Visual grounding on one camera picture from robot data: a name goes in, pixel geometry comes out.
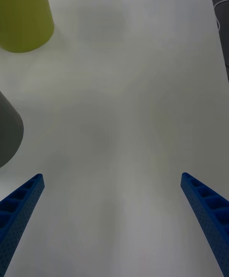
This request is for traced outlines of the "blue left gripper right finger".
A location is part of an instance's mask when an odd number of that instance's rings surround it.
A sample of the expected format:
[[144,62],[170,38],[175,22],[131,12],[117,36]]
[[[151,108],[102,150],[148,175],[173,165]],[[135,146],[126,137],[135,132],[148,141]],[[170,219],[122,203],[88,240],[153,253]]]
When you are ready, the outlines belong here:
[[223,276],[229,276],[229,202],[188,173],[181,177],[183,190],[204,232]]

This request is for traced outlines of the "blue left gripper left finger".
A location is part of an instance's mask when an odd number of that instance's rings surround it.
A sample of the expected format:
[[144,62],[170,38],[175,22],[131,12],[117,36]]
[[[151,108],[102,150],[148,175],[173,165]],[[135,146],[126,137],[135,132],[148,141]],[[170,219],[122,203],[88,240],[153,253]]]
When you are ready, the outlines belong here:
[[0,276],[8,269],[21,236],[44,190],[37,174],[0,202]]

